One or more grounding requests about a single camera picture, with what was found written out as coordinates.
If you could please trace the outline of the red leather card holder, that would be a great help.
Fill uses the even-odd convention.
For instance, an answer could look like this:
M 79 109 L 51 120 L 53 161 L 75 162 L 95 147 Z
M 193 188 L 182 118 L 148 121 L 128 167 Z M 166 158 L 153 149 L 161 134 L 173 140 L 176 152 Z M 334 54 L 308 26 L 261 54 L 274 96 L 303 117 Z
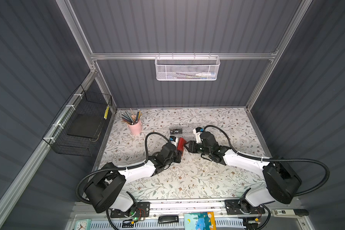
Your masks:
M 187 141 L 184 138 L 178 139 L 177 151 L 181 154 L 181 156 L 183 156 L 186 143 Z

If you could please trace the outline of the clear acrylic organizer tray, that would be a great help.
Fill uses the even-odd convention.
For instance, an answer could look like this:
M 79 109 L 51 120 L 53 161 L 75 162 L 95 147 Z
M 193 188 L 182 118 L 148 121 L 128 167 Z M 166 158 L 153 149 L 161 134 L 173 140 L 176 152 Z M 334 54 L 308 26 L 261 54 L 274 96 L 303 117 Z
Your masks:
M 181 126 L 173 126 L 171 128 L 182 128 L 183 134 L 182 135 L 174 135 L 176 138 L 184 138 L 186 141 L 196 141 L 197 143 L 201 143 L 200 134 L 204 132 L 204 129 L 196 124 L 190 125 L 181 125 Z

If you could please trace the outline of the black vip card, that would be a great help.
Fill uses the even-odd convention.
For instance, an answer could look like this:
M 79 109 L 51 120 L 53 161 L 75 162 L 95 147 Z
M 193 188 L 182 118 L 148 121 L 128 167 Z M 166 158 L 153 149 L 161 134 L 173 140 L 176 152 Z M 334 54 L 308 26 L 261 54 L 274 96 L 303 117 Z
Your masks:
M 183 129 L 182 128 L 171 128 L 170 129 L 170 135 L 182 135 L 183 134 Z

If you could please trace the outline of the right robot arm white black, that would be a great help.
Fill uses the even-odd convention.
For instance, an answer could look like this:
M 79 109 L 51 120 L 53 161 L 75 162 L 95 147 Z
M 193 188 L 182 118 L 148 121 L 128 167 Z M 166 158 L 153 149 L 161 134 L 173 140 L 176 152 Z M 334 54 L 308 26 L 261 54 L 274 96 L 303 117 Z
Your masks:
M 240 197 L 237 206 L 243 213 L 254 208 L 278 201 L 290 204 L 301 185 L 301 179 L 287 162 L 277 159 L 255 159 L 255 156 L 234 151 L 231 147 L 221 146 L 214 135 L 198 127 L 193 130 L 196 140 L 191 141 L 188 151 L 200 154 L 203 159 L 226 166 L 239 167 L 257 174 L 265 184 L 248 188 Z

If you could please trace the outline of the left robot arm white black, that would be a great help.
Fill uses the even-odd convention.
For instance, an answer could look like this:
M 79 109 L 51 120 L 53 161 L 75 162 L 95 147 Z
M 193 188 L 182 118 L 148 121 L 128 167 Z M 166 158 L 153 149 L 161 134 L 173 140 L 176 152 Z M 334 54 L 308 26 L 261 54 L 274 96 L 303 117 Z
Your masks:
M 83 191 L 96 213 L 109 209 L 119 210 L 132 216 L 137 209 L 137 201 L 130 192 L 123 192 L 123 187 L 145 177 L 152 177 L 163 172 L 173 163 L 180 163 L 182 153 L 172 143 L 163 145 L 161 151 L 148 157 L 146 163 L 122 169 L 113 163 L 107 163 L 85 185 Z

